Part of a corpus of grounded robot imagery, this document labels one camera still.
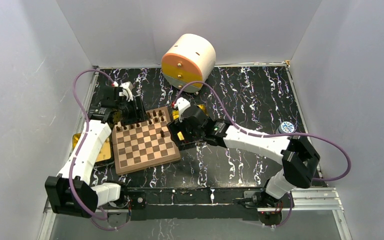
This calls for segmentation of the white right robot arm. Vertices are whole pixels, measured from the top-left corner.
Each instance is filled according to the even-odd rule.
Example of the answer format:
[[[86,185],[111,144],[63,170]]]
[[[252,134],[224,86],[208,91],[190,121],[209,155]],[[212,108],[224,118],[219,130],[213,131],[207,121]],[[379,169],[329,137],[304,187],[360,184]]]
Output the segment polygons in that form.
[[[204,141],[211,146],[248,151],[280,164],[282,169],[262,190],[262,202],[268,207],[275,207],[295,188],[309,188],[320,161],[320,155],[305,136],[269,135],[236,128],[227,119],[212,119],[196,105],[181,110],[179,117],[167,127],[178,147]]]

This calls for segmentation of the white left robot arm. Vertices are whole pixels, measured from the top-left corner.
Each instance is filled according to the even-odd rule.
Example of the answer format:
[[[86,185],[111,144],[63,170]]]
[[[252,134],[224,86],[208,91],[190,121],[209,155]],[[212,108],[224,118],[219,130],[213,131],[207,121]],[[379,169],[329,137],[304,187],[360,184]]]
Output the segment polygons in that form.
[[[68,161],[56,176],[45,181],[52,211],[75,217],[91,218],[97,208],[112,203],[124,208],[129,194],[115,181],[91,186],[90,178],[97,157],[115,126],[129,126],[147,120],[142,98],[132,93],[133,85],[105,86],[103,98],[86,112],[84,128]]]

